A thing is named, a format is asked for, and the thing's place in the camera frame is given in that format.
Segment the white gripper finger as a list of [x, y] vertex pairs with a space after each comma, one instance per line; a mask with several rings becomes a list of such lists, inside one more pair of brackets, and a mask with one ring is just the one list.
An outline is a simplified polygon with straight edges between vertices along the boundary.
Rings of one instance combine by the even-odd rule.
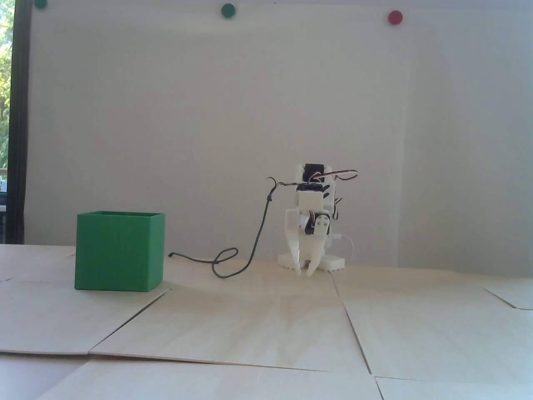
[[286, 257], [285, 267], [293, 269], [297, 275], [301, 275], [300, 251], [299, 251], [299, 231], [286, 230], [286, 241], [290, 256]]
[[308, 240], [308, 251], [306, 255], [306, 261], [309, 261], [306, 272], [307, 277], [310, 277], [320, 264], [327, 242], [330, 224], [331, 219], [329, 215], [318, 215], [314, 219], [314, 230]]

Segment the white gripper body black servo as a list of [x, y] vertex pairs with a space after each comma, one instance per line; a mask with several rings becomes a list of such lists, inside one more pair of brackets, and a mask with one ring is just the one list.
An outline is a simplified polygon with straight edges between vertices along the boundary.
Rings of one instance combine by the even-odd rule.
[[298, 185], [295, 206], [285, 212], [285, 238], [320, 235], [328, 239], [334, 215], [333, 185]]

